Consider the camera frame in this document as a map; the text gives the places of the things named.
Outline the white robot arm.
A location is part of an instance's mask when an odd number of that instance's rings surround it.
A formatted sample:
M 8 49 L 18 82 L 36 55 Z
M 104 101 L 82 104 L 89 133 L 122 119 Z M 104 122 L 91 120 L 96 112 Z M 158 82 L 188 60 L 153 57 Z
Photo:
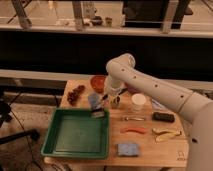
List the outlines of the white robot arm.
M 137 71 L 129 53 L 109 60 L 106 71 L 108 94 L 117 94 L 127 83 L 188 121 L 192 128 L 186 171 L 213 171 L 213 100 Z

